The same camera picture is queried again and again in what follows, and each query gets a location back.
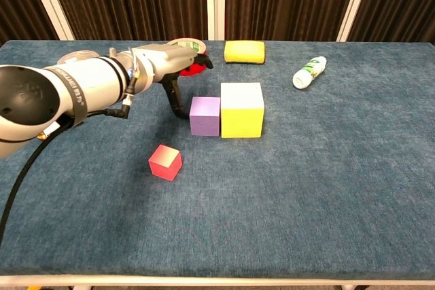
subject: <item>black strap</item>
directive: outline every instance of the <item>black strap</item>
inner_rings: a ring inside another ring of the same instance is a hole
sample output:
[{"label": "black strap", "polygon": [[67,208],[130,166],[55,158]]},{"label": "black strap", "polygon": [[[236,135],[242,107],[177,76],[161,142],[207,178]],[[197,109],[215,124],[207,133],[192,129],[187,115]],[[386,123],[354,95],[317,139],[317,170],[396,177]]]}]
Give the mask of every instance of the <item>black strap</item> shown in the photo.
[{"label": "black strap", "polygon": [[120,85],[120,93],[119,93],[118,99],[115,101],[115,103],[118,103],[119,101],[122,100],[122,96],[124,95],[124,84],[122,83],[122,78],[121,78],[120,74],[118,73],[118,71],[116,70],[115,66],[111,62],[109,62],[106,58],[96,57],[96,59],[101,59],[102,61],[104,61],[106,64],[108,64],[114,70],[116,77],[118,78],[118,83]]},{"label": "black strap", "polygon": [[116,58],[114,58],[114,57],[109,57],[109,56],[99,56],[99,57],[96,57],[96,58],[108,58],[108,59],[110,59],[110,60],[112,60],[114,63],[116,63],[117,65],[118,65],[118,67],[121,69],[121,72],[122,72],[122,74],[124,75],[124,77],[125,77],[125,80],[127,81],[127,85],[128,85],[128,83],[130,83],[130,76],[128,76],[128,73],[127,73],[127,71],[125,70],[125,67],[124,67],[124,65],[118,60],[118,59],[116,59]]},{"label": "black strap", "polygon": [[46,67],[48,71],[51,71],[64,83],[67,87],[69,95],[73,101],[74,110],[74,126],[77,126],[83,122],[88,116],[88,104],[86,103],[86,97],[84,96],[83,90],[77,81],[66,71],[60,69],[56,66]]}]

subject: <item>black joint cap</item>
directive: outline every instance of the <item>black joint cap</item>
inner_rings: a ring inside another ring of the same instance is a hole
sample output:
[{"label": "black joint cap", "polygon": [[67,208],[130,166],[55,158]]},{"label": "black joint cap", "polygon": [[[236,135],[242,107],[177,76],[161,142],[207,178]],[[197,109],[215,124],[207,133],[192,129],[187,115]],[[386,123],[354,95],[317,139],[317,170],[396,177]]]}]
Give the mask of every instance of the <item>black joint cap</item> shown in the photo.
[{"label": "black joint cap", "polygon": [[15,124],[34,126],[50,121],[60,107],[57,89],[28,67],[0,68],[0,116]]}]

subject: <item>white table frame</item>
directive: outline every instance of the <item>white table frame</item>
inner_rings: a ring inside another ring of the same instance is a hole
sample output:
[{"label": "white table frame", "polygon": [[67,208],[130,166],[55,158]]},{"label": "white table frame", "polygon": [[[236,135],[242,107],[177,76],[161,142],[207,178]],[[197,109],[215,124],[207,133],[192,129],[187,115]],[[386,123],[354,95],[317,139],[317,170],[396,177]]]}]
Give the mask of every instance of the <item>white table frame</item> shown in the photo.
[{"label": "white table frame", "polygon": [[343,290],[355,289],[357,285],[431,285],[435,280],[339,280],[339,279],[297,279],[297,278],[185,278],[159,276],[123,276],[123,275],[19,275],[0,276],[0,287],[28,287],[43,285],[45,287],[63,287],[74,285],[75,290],[87,290],[91,286],[189,286],[189,287],[224,287],[224,286],[318,286],[341,285]]}]

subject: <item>bottle label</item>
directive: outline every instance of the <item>bottle label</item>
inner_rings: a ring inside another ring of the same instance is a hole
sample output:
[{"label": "bottle label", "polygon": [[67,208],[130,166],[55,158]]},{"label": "bottle label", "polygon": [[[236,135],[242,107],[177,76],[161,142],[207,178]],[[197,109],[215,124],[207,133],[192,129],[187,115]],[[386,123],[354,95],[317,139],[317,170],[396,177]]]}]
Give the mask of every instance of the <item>bottle label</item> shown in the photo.
[{"label": "bottle label", "polygon": [[310,73],[311,76],[313,76],[313,78],[316,78],[317,75],[319,75],[319,73],[314,72],[314,66],[319,64],[320,61],[318,60],[310,60],[310,62],[308,64],[306,64],[302,69],[304,69],[305,71],[308,71]]},{"label": "bottle label", "polygon": [[185,48],[192,48],[196,52],[199,52],[199,44],[195,41],[178,41],[174,44]]}]

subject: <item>blue carpet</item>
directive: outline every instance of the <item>blue carpet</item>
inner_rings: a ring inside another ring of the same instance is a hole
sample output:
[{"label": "blue carpet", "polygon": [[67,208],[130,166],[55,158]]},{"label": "blue carpet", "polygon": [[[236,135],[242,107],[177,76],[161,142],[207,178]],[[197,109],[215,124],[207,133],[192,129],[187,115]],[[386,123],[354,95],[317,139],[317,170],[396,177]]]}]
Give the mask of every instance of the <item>blue carpet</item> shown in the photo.
[{"label": "blue carpet", "polygon": [[[44,67],[137,41],[10,41],[0,63]],[[42,153],[0,249],[0,274],[435,278],[435,48],[428,43],[266,42],[264,65],[180,77],[193,96],[258,81],[260,139],[193,137],[158,84],[126,121],[96,116]],[[292,76],[314,56],[306,90]],[[0,161],[0,208],[38,140]],[[151,175],[163,143],[174,183]]]}]

